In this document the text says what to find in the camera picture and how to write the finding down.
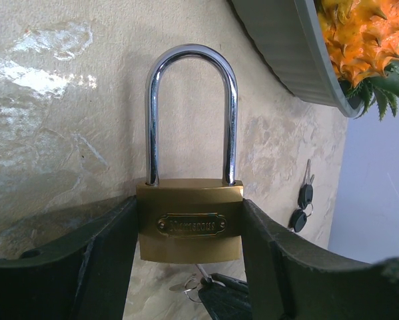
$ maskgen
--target brass padlock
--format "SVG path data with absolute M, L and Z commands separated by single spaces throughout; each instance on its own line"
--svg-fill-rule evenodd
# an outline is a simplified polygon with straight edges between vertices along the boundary
M 158 174 L 158 90 L 165 69 L 197 57 L 220 72 L 225 92 L 222 179 L 162 179 Z M 226 59 L 202 45 L 161 55 L 146 87 L 147 181 L 137 185 L 141 259 L 163 263 L 216 263 L 240 257 L 242 181 L 234 179 L 238 111 L 236 78 Z

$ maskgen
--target pineapple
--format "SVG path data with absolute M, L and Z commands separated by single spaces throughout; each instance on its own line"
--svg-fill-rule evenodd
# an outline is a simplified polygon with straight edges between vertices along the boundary
M 315 0 L 334 72 L 347 98 L 377 102 L 380 120 L 399 98 L 399 0 Z

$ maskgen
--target gray bowl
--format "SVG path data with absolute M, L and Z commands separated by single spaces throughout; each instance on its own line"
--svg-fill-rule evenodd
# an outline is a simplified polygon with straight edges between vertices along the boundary
M 332 68 L 313 0 L 231 0 L 266 62 L 303 101 L 337 107 L 355 117 L 362 106 L 347 100 Z

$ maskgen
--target marble surface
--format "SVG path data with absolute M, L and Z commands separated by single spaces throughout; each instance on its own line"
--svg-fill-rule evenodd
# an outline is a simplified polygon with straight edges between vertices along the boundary
M 293 97 L 248 42 L 226 1 L 0 1 L 0 258 L 60 237 L 135 192 L 145 177 L 145 81 L 183 43 L 208 45 L 239 87 L 236 178 L 288 224 L 312 159 L 314 214 L 300 234 L 328 245 L 347 121 Z M 203 61 L 165 74 L 163 177 L 219 177 L 223 86 Z M 206 265 L 244 279 L 242 261 Z M 136 254 L 124 319 L 209 319 L 171 285 L 189 265 Z

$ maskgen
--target silver metal shackle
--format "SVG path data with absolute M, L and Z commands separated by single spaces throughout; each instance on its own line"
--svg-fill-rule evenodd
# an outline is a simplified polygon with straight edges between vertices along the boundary
M 204 45 L 186 44 L 174 47 L 163 53 L 149 71 L 146 82 L 146 140 L 148 185 L 159 184 L 158 150 L 158 93 L 159 83 L 165 70 L 175 61 L 184 58 L 199 58 L 211 63 L 220 73 L 224 84 L 224 153 L 222 180 L 234 184 L 236 164 L 236 127 L 238 119 L 238 85 L 232 67 L 215 50 Z

